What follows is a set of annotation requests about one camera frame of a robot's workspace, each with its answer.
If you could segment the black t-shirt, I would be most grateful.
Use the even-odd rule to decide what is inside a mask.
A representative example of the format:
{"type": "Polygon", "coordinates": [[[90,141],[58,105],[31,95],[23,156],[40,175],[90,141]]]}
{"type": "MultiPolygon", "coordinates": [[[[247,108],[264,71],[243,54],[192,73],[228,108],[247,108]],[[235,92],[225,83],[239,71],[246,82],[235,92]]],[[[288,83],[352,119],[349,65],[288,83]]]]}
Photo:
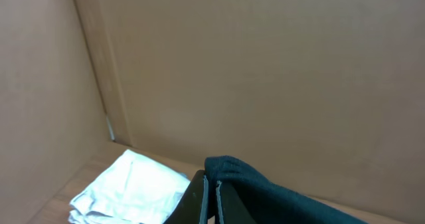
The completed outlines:
{"type": "Polygon", "coordinates": [[[363,221],[286,187],[272,183],[249,164],[232,156],[209,157],[210,185],[231,184],[257,223],[361,224],[363,221]]]}

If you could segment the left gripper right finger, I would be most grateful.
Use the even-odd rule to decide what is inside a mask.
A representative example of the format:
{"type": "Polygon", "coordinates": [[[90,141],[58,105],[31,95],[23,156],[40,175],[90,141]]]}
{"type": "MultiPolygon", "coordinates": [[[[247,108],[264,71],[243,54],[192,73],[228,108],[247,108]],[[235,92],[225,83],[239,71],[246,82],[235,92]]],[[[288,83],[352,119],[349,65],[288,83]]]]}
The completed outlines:
{"type": "Polygon", "coordinates": [[[216,224],[256,224],[231,183],[218,181],[215,193],[216,224]]]}

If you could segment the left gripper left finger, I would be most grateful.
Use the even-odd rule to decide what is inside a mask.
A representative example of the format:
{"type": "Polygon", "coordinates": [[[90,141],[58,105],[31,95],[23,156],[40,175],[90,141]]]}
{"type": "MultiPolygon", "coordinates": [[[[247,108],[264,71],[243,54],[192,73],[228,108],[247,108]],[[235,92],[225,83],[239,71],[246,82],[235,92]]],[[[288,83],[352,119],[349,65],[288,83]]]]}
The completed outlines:
{"type": "Polygon", "coordinates": [[[164,224],[207,224],[208,204],[209,181],[205,171],[199,170],[164,224]]]}

